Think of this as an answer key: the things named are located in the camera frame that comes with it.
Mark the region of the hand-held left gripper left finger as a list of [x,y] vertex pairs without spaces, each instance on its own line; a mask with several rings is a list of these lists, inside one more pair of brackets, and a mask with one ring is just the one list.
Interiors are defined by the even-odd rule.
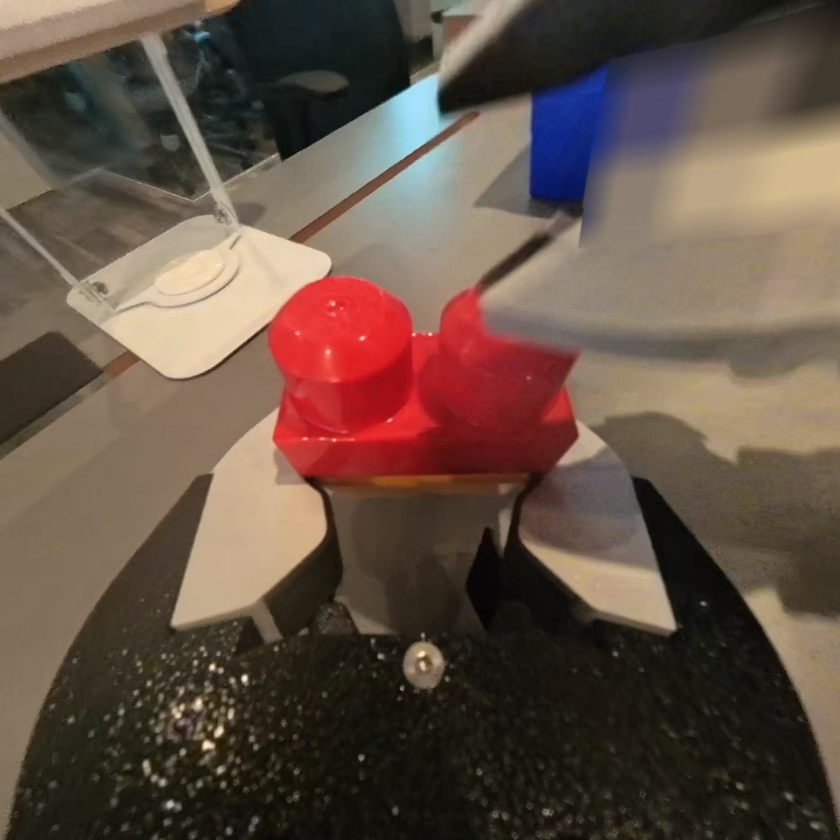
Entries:
[[329,498],[275,446],[263,420],[213,470],[171,626],[250,620],[275,643],[335,596],[343,562]]

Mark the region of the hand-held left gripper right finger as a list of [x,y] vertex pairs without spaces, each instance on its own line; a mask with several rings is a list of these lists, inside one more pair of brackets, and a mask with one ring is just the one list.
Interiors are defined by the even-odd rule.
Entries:
[[677,621],[632,477],[588,427],[530,490],[501,510],[501,547],[515,542],[594,619],[670,636]]

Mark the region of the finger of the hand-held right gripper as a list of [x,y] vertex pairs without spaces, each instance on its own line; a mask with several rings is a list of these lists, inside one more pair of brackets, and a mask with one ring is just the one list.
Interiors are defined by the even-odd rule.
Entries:
[[583,245],[546,226],[479,284],[489,331],[564,350],[733,371],[838,364],[838,226]]
[[608,60],[597,2],[490,2],[448,46],[438,71],[441,113],[479,109],[575,81]]

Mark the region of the yellow one-stud block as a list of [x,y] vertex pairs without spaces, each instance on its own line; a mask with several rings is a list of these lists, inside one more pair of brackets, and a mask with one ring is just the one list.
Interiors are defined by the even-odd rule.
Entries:
[[529,473],[417,476],[424,492],[437,495],[505,496],[528,484]]
[[316,479],[316,483],[325,489],[356,492],[360,494],[394,494],[415,491],[421,484],[419,476],[365,476],[335,477]]

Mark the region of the blue plastic bin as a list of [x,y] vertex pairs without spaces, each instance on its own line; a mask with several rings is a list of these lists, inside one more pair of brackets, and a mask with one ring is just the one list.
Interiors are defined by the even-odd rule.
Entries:
[[607,66],[532,94],[529,191],[550,203],[578,203],[592,156]]

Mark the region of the red two-stud block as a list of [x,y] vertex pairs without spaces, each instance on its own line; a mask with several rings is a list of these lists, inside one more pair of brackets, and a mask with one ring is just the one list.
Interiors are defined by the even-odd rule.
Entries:
[[284,304],[268,344],[283,379],[273,439],[307,478],[543,474],[578,437],[578,354],[490,332],[479,287],[418,332],[382,287],[328,276]]

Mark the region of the black office chair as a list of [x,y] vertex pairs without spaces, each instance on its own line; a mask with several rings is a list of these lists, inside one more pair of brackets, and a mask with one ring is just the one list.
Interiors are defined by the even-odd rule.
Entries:
[[244,1],[225,19],[282,160],[410,87],[393,1]]

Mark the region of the acrylic sign stand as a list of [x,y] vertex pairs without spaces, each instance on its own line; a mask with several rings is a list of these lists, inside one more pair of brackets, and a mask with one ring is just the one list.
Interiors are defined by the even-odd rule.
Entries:
[[243,225],[162,39],[234,1],[2,2],[2,82],[139,40],[213,198],[182,222],[80,279],[2,208],[2,220],[64,279],[67,304],[163,377],[188,380],[224,362],[308,283],[323,252]]

